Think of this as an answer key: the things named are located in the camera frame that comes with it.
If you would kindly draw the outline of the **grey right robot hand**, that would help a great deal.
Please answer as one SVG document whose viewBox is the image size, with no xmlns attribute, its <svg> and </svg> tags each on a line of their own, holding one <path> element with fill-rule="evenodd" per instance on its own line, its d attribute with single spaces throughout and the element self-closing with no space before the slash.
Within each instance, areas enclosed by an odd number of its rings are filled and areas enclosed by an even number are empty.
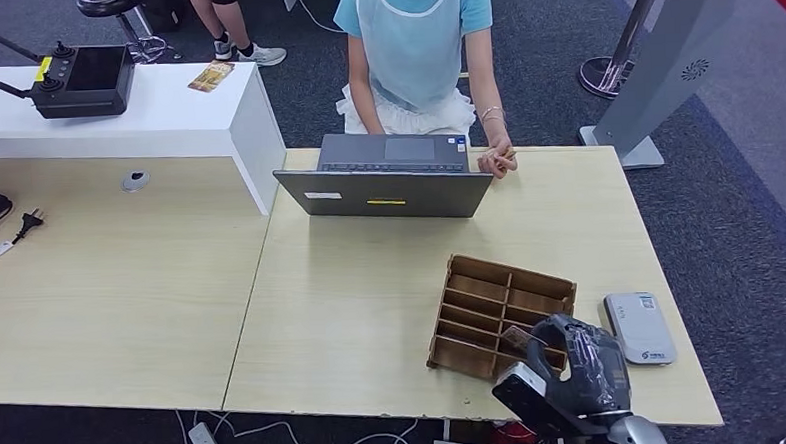
<svg viewBox="0 0 786 444">
<path fill-rule="evenodd" d="M 631 409 L 629 375 L 621 347 L 596 325 L 556 313 L 530 330 L 526 364 L 545 382 L 545 400 L 572 415 Z M 563 380 L 544 356 L 553 345 L 565 345 L 570 376 Z"/>
</svg>

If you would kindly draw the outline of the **person's left hand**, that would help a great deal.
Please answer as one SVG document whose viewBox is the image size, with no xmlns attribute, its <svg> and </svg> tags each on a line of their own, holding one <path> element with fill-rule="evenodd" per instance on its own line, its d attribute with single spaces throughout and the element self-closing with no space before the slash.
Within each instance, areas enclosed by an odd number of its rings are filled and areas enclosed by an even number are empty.
<svg viewBox="0 0 786 444">
<path fill-rule="evenodd" d="M 500 179 L 518 168 L 515 155 L 512 144 L 509 141 L 501 141 L 477 158 L 478 167 L 481 172 Z"/>
</svg>

